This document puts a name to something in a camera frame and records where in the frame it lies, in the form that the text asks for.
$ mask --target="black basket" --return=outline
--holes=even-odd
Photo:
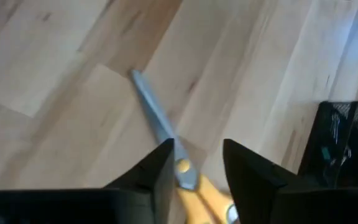
[[[298,175],[325,187],[358,187],[358,102],[320,103]]]

